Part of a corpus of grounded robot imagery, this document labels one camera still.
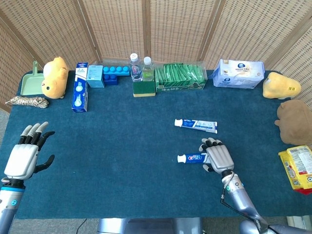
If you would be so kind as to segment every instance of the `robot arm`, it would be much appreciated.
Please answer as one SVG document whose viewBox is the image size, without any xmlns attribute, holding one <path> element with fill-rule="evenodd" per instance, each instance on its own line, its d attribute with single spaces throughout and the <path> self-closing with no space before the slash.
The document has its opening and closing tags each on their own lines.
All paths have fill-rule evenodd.
<svg viewBox="0 0 312 234">
<path fill-rule="evenodd" d="M 202 139 L 203 144 L 199 151 L 206 152 L 208 160 L 203 168 L 207 172 L 217 172 L 222 175 L 223 191 L 220 202 L 249 220 L 240 224 L 241 234 L 303 234 L 309 231 L 283 225 L 268 225 L 266 220 L 256 210 L 250 200 L 242 182 L 237 174 L 233 172 L 234 162 L 225 145 L 220 140 L 213 138 Z M 224 200 L 225 191 L 231 197 L 235 208 Z"/>
<path fill-rule="evenodd" d="M 46 139 L 55 133 L 47 132 L 41 136 L 47 125 L 48 122 L 44 122 L 42 125 L 37 123 L 34 126 L 27 126 L 10 154 L 4 170 L 7 177 L 1 180 L 3 183 L 0 190 L 1 234 L 10 232 L 26 188 L 24 181 L 29 179 L 33 173 L 47 169 L 54 160 L 54 155 L 51 155 L 44 164 L 36 165 L 38 154 Z"/>
</svg>

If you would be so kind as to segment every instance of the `yellow stuffed chick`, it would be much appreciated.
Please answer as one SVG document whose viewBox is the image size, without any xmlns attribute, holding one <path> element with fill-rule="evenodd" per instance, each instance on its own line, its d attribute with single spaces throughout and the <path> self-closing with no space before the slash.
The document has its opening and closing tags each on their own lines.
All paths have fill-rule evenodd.
<svg viewBox="0 0 312 234">
<path fill-rule="evenodd" d="M 48 98 L 63 98 L 65 94 L 68 67 L 61 57 L 54 58 L 43 68 L 44 80 L 41 84 L 42 92 Z"/>
<path fill-rule="evenodd" d="M 293 98 L 301 91 L 301 85 L 297 80 L 271 72 L 263 82 L 263 97 L 265 98 Z"/>
</svg>

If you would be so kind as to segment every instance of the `white robotic hand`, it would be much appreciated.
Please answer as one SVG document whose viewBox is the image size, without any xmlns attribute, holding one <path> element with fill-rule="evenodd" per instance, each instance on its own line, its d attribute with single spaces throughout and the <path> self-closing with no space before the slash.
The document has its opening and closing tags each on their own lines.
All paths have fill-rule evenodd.
<svg viewBox="0 0 312 234">
<path fill-rule="evenodd" d="M 217 172 L 222 174 L 225 170 L 233 170 L 234 162 L 230 156 L 230 153 L 225 145 L 220 140 L 213 138 L 204 138 L 201 140 L 203 144 L 200 145 L 200 152 L 207 152 L 208 161 L 203 165 L 203 168 L 207 172 Z"/>
<path fill-rule="evenodd" d="M 47 132 L 41 136 L 48 122 L 44 122 L 42 125 L 36 123 L 34 126 L 27 126 L 20 135 L 20 140 L 17 145 L 14 146 L 4 173 L 7 178 L 3 178 L 3 183 L 9 183 L 11 179 L 27 180 L 33 173 L 47 169 L 54 160 L 54 155 L 51 155 L 49 159 L 42 165 L 37 164 L 38 153 L 41 150 L 46 139 L 53 135 L 55 132 Z"/>
</svg>

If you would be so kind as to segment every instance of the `white tissue pack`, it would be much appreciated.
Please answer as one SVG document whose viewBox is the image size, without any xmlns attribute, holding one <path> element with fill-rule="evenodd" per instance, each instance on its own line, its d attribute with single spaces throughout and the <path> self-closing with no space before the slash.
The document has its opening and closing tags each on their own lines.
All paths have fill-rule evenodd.
<svg viewBox="0 0 312 234">
<path fill-rule="evenodd" d="M 254 89 L 264 78 L 264 65 L 260 61 L 220 59 L 209 78 L 214 80 L 215 87 Z"/>
</svg>

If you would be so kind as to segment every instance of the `blue toy block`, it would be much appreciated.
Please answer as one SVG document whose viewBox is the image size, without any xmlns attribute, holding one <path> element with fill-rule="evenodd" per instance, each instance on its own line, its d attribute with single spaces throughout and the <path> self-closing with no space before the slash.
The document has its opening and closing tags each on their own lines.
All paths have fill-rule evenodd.
<svg viewBox="0 0 312 234">
<path fill-rule="evenodd" d="M 104 75 L 104 85 L 118 85 L 118 77 L 116 75 Z"/>
<path fill-rule="evenodd" d="M 115 76 L 125 76 L 128 77 L 130 75 L 129 67 L 103 67 L 104 75 L 115 75 Z"/>
</svg>

